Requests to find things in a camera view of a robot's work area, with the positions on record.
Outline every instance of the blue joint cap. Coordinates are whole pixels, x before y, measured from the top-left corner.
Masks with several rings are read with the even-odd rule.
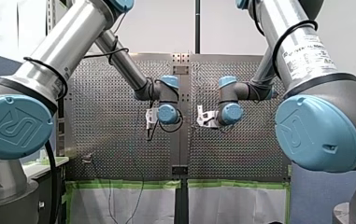
[[[236,7],[238,7],[239,9],[248,9],[249,0],[235,0],[235,3]]]
[[[277,139],[285,154],[311,171],[343,173],[356,168],[356,128],[331,103],[310,95],[284,101],[276,115]]]
[[[161,105],[158,108],[158,120],[162,124],[176,124],[178,117],[178,111],[171,105]]]
[[[242,117],[244,117],[244,110],[239,104],[228,104],[221,111],[221,119],[227,125],[232,125],[239,122],[242,120]]]
[[[28,156],[49,140],[53,129],[50,111],[25,95],[0,96],[0,160]]]
[[[174,76],[163,76],[161,80],[166,83],[166,85],[178,89],[178,78]]]
[[[227,85],[230,85],[232,83],[236,83],[236,77],[231,77],[231,76],[221,77],[219,79],[219,89]]]
[[[119,12],[127,13],[134,7],[134,0],[107,0],[109,1]]]

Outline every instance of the white fabric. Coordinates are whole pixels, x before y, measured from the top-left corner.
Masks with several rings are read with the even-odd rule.
[[[46,36],[47,0],[0,0],[0,56],[23,61]]]
[[[110,211],[125,224],[135,210],[140,189],[112,189]],[[71,202],[72,224],[114,223],[108,211],[109,189],[76,189]],[[173,224],[174,189],[145,189],[134,218],[129,224]]]
[[[189,189],[192,224],[285,222],[285,189],[220,187]]]

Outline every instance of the perforated metal panel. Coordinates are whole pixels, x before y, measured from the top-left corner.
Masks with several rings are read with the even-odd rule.
[[[148,77],[170,75],[171,55],[134,56]],[[133,91],[106,59],[83,60],[73,75],[66,114],[66,144],[77,156],[67,169],[69,179],[170,179],[170,138],[160,130],[146,141],[147,102],[134,99]],[[92,155],[93,162],[82,158]]]
[[[256,56],[193,55],[192,129],[189,140],[189,177],[259,181],[288,180],[288,160],[278,146],[274,116],[283,95],[282,83],[275,85],[277,99],[258,104],[242,102],[245,118],[222,133],[199,128],[196,110],[218,108],[218,80],[226,75],[240,81],[253,77],[262,58]]]

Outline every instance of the black cable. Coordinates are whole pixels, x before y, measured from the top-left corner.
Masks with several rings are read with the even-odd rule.
[[[27,62],[31,62],[31,63],[38,63],[46,68],[48,68],[51,72],[53,72],[58,79],[62,82],[62,84],[64,85],[64,89],[62,91],[62,94],[59,94],[58,98],[56,99],[57,101],[64,99],[64,97],[67,95],[67,91],[68,91],[68,87],[67,87],[67,82],[64,79],[64,77],[61,75],[61,73],[59,73],[55,68],[53,68],[51,65],[48,65],[46,63],[43,63],[37,59],[33,59],[31,57],[24,57],[23,58],[25,61]]]
[[[277,57],[278,57],[278,52],[279,52],[280,47],[282,46],[283,41],[286,39],[286,37],[291,35],[294,31],[296,31],[299,28],[305,27],[305,26],[310,26],[310,27],[314,28],[314,30],[318,30],[318,24],[315,21],[310,21],[310,20],[300,21],[299,23],[289,27],[289,29],[287,29],[285,31],[285,33],[279,38],[276,45],[274,46],[272,62],[273,62],[273,68],[274,68],[274,71],[275,71],[277,77],[280,78],[280,74],[279,74],[278,66],[277,66]]]
[[[160,128],[161,128],[164,132],[166,132],[166,133],[175,133],[175,132],[177,132],[177,131],[181,128],[181,126],[183,126],[183,123],[184,123],[183,116],[182,116],[180,110],[177,109],[177,111],[178,111],[179,117],[180,117],[180,119],[179,119],[179,121],[180,121],[179,126],[178,126],[175,130],[169,131],[169,130],[167,130],[165,127],[163,127],[163,125],[162,125],[161,123],[159,123]]]
[[[103,57],[103,56],[111,56],[112,54],[115,54],[117,52],[125,50],[126,52],[129,52],[128,48],[122,48],[122,49],[115,49],[111,52],[108,53],[103,53],[103,54],[92,54],[92,55],[86,55],[83,57],[83,59],[88,59],[88,58],[97,58],[97,57]]]
[[[151,134],[150,134],[150,130],[148,130],[148,139],[147,139],[148,142],[151,142],[151,141],[152,141],[152,138],[153,138],[153,136],[154,136],[155,129],[157,128],[158,122],[159,122],[159,120],[157,120],[157,122],[155,122],[155,125],[154,125],[154,128],[153,128]]]
[[[55,158],[52,152],[50,141],[46,143],[46,151],[50,161],[51,173],[51,209],[50,209],[50,224],[54,224],[58,217],[58,169],[56,168]]]
[[[116,30],[113,32],[114,34],[116,34],[116,33],[119,31],[120,26],[121,26],[121,24],[122,24],[122,21],[125,19],[125,16],[126,16],[126,15],[127,15],[127,13],[125,12],[124,15],[122,16],[121,20],[120,20],[119,25],[117,26]]]
[[[137,109],[137,116],[136,116],[136,122],[135,122],[135,127],[138,127],[139,126],[139,117],[140,117],[140,108]],[[137,136],[138,134],[134,134],[135,136],[135,143],[137,142]],[[134,167],[136,168],[136,170],[140,173],[141,177],[142,177],[142,187],[140,189],[140,193],[139,193],[139,197],[137,197],[137,202],[136,202],[136,207],[135,207],[135,210],[134,212],[132,213],[131,217],[128,218],[128,220],[125,222],[125,224],[128,224],[129,221],[131,221],[132,218],[134,218],[134,215],[136,213],[136,210],[137,208],[139,207],[139,203],[140,203],[140,199],[142,197],[142,193],[143,193],[143,189],[145,188],[145,176],[143,174],[143,172],[137,167],[137,164],[136,164],[136,159],[135,159],[135,156],[134,154],[132,153],[132,148],[130,148],[130,153],[131,153],[131,158],[134,162]]]
[[[262,30],[262,28],[259,25],[258,22],[258,18],[257,18],[257,11],[256,11],[256,0],[251,0],[252,1],[252,12],[253,12],[253,20],[254,20],[254,24],[256,25],[257,30],[259,31],[259,33],[261,35],[264,35],[264,31]]]

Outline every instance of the ur robot arm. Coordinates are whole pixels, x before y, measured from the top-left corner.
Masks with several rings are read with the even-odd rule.
[[[275,117],[284,153],[307,170],[356,170],[356,76],[337,69],[317,35],[313,20],[322,3],[238,0],[237,6],[261,24],[269,49],[251,82],[221,78],[219,110],[204,113],[200,107],[198,123],[219,128],[239,122],[243,108],[238,101],[272,97],[276,75],[286,89]],[[209,116],[215,118],[210,125],[201,122]]]
[[[137,100],[160,102],[154,112],[159,122],[179,122],[177,78],[146,78],[109,30],[133,5],[133,0],[77,1],[14,75],[0,77],[0,160],[19,159],[44,146],[66,81],[93,43],[109,54]]]

